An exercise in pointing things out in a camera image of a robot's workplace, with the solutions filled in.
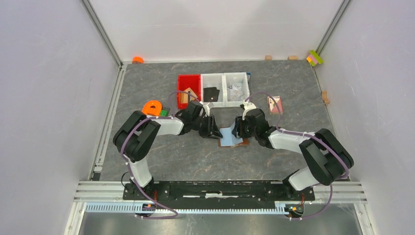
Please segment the dark grey credit card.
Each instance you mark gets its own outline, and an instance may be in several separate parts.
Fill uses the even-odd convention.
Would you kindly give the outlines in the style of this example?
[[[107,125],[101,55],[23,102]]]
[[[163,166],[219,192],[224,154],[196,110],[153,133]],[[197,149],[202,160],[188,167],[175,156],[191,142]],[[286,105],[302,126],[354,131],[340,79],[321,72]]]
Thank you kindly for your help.
[[[220,90],[217,87],[207,87],[203,89],[204,102],[217,102],[219,100]]]

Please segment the brown leather card holder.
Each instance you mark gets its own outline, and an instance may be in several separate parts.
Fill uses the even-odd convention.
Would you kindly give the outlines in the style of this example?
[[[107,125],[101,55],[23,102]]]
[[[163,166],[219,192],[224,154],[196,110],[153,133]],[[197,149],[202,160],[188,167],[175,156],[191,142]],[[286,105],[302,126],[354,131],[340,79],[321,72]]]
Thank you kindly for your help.
[[[230,127],[220,128],[220,133],[222,134],[222,138],[218,141],[219,147],[240,147],[249,145],[248,139],[235,137],[232,134],[232,129]]]

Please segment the white diamond credit card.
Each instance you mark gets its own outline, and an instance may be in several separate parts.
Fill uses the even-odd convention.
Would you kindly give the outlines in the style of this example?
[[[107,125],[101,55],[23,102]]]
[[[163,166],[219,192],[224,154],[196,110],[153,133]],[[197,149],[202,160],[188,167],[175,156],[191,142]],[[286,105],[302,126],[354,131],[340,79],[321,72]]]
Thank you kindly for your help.
[[[228,86],[229,98],[240,98],[244,95],[242,87],[237,84],[232,84]]]

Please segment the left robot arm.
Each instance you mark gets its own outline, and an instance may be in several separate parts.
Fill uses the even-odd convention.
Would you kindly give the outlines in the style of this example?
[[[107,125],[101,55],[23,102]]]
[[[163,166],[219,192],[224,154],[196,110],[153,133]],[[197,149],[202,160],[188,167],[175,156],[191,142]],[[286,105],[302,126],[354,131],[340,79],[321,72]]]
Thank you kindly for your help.
[[[154,193],[147,163],[147,154],[157,136],[181,136],[190,131],[198,131],[199,136],[208,139],[221,139],[223,135],[217,127],[214,115],[210,114],[209,104],[201,101],[190,102],[185,109],[173,116],[152,116],[142,111],[134,111],[113,137],[122,158],[126,161],[131,181],[136,184],[135,193],[141,199],[149,199]]]

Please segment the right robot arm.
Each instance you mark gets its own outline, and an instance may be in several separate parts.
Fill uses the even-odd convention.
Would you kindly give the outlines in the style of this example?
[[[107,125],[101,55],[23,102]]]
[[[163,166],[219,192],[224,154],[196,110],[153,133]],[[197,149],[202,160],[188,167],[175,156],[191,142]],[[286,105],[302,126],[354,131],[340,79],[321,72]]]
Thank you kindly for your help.
[[[354,160],[334,134],[325,128],[317,132],[294,132],[270,126],[264,112],[252,109],[235,118],[232,134],[236,138],[255,138],[269,149],[283,149],[303,155],[307,166],[284,179],[283,195],[297,199],[302,190],[317,185],[329,186],[348,177]]]

